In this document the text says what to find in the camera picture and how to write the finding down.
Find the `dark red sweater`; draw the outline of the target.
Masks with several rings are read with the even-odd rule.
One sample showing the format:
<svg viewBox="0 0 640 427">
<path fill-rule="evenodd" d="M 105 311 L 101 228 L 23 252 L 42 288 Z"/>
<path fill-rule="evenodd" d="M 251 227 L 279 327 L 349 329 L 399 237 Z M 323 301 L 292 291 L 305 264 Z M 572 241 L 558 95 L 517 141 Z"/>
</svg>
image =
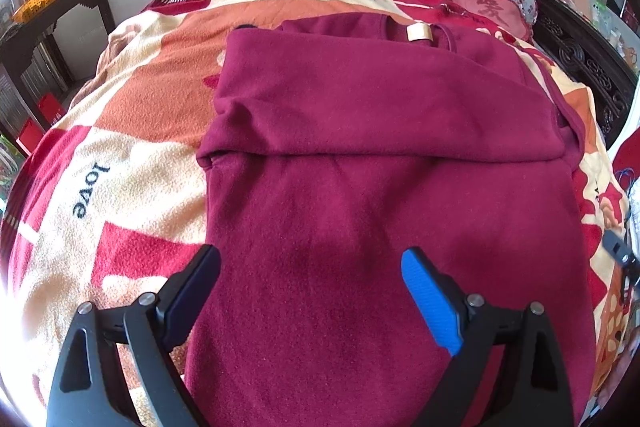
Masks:
<svg viewBox="0 0 640 427">
<path fill-rule="evenodd" d="M 240 27 L 198 151 L 219 280 L 186 385 L 213 426 L 407 426 L 449 361 L 402 281 L 424 250 L 548 311 L 575 414 L 596 361 L 574 176 L 585 126 L 512 46 L 382 14 Z"/>
</svg>

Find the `dark carved wooden headboard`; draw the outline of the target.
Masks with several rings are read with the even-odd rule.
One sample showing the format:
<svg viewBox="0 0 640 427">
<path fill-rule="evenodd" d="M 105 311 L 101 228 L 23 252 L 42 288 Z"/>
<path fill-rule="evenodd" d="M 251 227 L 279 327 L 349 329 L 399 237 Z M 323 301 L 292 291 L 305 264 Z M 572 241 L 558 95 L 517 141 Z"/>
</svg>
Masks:
<svg viewBox="0 0 640 427">
<path fill-rule="evenodd" d="M 596 28 L 560 0 L 536 0 L 534 41 L 574 82 L 589 87 L 606 146 L 629 116 L 637 77 Z"/>
</svg>

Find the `orange red patterned blanket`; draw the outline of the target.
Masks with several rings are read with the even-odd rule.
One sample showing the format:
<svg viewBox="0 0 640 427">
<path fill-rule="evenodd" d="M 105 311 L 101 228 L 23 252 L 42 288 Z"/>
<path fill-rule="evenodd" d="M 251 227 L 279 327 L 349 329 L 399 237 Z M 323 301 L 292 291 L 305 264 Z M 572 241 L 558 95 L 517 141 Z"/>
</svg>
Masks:
<svg viewBox="0 0 640 427">
<path fill-rule="evenodd" d="M 628 202 L 594 119 L 591 91 L 532 44 L 450 0 L 155 0 L 108 39 L 96 78 L 40 141 L 13 184 L 1 228 L 1 374 L 29 425 L 47 421 L 56 359 L 77 307 L 129 305 L 158 291 L 206 239 L 198 151 L 215 118 L 227 39 L 240 27 L 382 14 L 412 41 L 437 25 L 490 35 L 549 76 L 585 126 L 574 176 L 589 261 L 596 361 L 582 413 L 610 376 L 629 308 L 602 246 Z"/>
</svg>

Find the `right red heart pillow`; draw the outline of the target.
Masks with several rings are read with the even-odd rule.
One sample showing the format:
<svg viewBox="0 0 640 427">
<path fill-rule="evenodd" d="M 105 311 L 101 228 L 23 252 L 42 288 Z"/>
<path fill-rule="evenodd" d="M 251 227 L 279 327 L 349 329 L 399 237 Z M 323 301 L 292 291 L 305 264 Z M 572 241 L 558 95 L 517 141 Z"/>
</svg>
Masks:
<svg viewBox="0 0 640 427">
<path fill-rule="evenodd" d="M 528 41 L 532 25 L 527 23 L 518 5 L 512 0 L 450 0 L 465 11 L 491 20 L 512 36 Z"/>
</svg>

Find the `yellow basket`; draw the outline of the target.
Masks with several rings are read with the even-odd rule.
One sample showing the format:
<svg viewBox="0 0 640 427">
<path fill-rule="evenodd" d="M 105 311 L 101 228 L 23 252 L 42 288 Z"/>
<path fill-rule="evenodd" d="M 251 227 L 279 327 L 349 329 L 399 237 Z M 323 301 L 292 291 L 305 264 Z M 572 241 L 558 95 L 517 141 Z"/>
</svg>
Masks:
<svg viewBox="0 0 640 427">
<path fill-rule="evenodd" d="M 12 15 L 17 24 L 26 24 L 55 0 L 27 0 Z"/>
</svg>

